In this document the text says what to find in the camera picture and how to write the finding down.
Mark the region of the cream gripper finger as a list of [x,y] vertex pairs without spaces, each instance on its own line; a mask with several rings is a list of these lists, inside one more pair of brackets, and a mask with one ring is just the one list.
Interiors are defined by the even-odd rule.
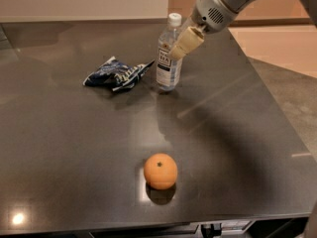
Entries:
[[181,60],[204,42],[203,31],[198,27],[187,27],[181,32],[169,52],[172,60]]

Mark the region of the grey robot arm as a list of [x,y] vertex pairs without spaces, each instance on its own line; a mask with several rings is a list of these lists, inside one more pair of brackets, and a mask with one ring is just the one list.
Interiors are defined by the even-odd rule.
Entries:
[[[196,0],[192,13],[181,27],[181,32],[170,48],[168,56],[181,60],[196,50],[206,34],[221,32],[240,12],[257,0]],[[299,0],[309,18],[317,24],[317,0]]]

